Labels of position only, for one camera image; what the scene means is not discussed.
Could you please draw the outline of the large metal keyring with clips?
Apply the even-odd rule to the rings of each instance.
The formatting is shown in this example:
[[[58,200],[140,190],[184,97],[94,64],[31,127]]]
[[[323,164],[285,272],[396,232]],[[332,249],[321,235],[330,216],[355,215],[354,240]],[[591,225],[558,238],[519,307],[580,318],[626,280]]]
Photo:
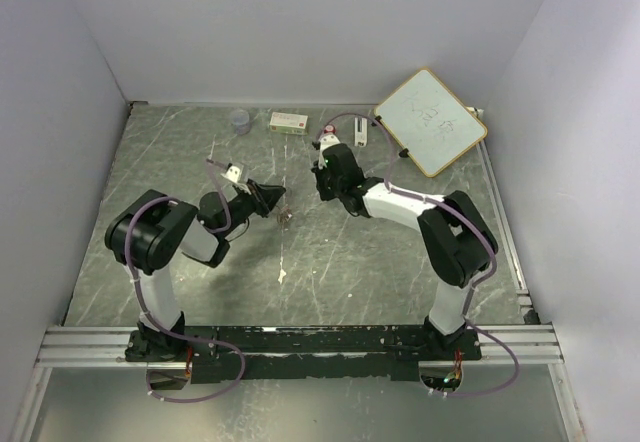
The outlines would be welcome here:
[[[278,209],[277,220],[281,226],[286,226],[292,217],[292,212],[288,207],[281,207]]]

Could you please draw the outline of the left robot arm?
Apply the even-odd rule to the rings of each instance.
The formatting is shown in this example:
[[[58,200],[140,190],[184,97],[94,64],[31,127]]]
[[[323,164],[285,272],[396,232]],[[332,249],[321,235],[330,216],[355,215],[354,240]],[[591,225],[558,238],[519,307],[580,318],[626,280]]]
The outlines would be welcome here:
[[[179,309],[169,265],[177,253],[207,267],[219,266],[231,248],[231,234],[248,226],[252,215],[269,217],[286,188],[250,179],[235,186],[227,200],[219,191],[201,197],[198,206],[149,190],[116,217],[104,243],[117,262],[129,269],[145,304],[134,345],[162,360],[181,357],[187,347],[184,313]]]

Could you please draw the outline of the green white staple box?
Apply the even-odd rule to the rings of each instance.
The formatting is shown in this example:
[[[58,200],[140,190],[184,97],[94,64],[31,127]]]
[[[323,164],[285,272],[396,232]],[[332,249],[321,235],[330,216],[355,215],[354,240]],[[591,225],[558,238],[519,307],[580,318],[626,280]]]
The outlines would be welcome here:
[[[307,115],[273,112],[269,121],[269,129],[272,132],[285,135],[305,135],[307,123]]]

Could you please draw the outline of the clear jar of paperclips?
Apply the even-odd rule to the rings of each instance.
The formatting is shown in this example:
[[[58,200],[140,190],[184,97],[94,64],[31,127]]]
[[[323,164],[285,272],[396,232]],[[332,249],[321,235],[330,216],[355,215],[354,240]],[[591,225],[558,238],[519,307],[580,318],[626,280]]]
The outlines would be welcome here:
[[[251,130],[250,114],[245,109],[234,109],[229,114],[229,120],[237,135],[246,135]]]

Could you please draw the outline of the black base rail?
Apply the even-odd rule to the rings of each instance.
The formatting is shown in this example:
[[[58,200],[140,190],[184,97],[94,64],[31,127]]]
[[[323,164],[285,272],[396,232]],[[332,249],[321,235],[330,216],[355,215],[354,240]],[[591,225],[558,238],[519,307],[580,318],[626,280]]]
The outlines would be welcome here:
[[[188,326],[196,340],[170,338],[143,326],[125,349],[128,362],[182,362],[195,384],[244,380],[387,377],[417,381],[421,363],[448,366],[481,359],[478,336],[460,329],[440,336],[424,325],[307,327]]]

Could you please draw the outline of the white stapler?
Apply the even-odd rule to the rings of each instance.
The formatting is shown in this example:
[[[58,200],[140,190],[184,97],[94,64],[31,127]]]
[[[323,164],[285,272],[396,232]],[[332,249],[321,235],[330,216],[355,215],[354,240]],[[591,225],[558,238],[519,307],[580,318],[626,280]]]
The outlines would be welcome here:
[[[361,116],[354,118],[354,144],[357,147],[365,147],[368,143],[368,122]]]

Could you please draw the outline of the yellow framed whiteboard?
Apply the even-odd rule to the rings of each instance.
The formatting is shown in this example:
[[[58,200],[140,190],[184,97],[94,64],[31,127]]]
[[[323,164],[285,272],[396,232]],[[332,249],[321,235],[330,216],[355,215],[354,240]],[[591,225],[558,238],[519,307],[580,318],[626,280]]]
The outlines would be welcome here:
[[[485,139],[487,127],[428,68],[418,70],[375,109],[421,172],[434,178]]]

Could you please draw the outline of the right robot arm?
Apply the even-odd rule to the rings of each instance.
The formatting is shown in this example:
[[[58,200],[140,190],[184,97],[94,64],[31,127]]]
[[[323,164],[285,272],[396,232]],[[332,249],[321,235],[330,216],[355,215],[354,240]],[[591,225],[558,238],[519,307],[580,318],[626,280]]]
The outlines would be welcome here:
[[[446,196],[397,187],[367,177],[352,150],[337,140],[315,142],[318,160],[312,173],[323,201],[339,200],[352,216],[389,220],[422,236],[435,274],[436,297],[425,319],[426,352],[443,360],[459,346],[475,286],[497,268],[498,244],[471,198],[454,191]]]

